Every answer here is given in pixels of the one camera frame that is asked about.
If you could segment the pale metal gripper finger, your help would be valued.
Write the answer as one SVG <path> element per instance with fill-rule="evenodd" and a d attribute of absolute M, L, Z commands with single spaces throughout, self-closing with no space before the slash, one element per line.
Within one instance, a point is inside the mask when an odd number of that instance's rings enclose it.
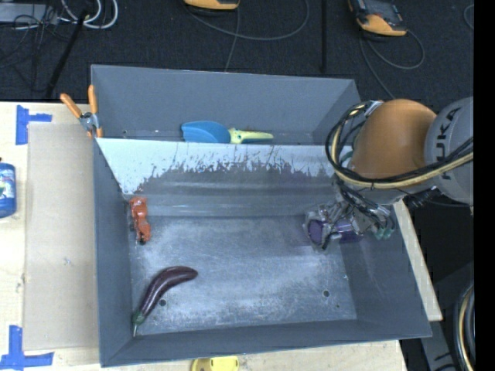
<path fill-rule="evenodd" d="M 340 232 L 325 233 L 322 235 L 321 250 L 330 250 L 331 246 L 339 243 L 342 239 Z"/>
<path fill-rule="evenodd" d="M 321 224 L 335 224 L 332 213 L 326 208 L 312 209 L 308 211 L 305 217 L 305 225 L 308 226 L 312 221 L 316 221 Z"/>

